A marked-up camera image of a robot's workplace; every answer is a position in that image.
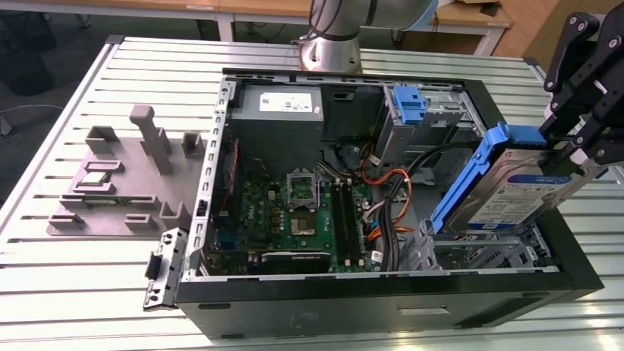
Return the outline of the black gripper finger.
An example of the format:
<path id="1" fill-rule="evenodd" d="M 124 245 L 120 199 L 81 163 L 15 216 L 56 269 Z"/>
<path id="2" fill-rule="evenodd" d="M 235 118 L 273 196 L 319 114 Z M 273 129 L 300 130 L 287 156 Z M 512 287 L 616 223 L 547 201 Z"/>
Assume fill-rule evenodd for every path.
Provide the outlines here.
<path id="1" fill-rule="evenodd" d="M 564 135 L 583 114 L 587 142 L 623 140 L 623 14 L 572 13 L 560 33 L 543 86 L 551 93 L 543 134 Z"/>
<path id="2" fill-rule="evenodd" d="M 552 95 L 545 137 L 565 136 L 589 118 L 563 149 L 543 164 L 548 176 L 568 176 L 579 167 L 623 161 L 623 52 L 595 53 Z"/>

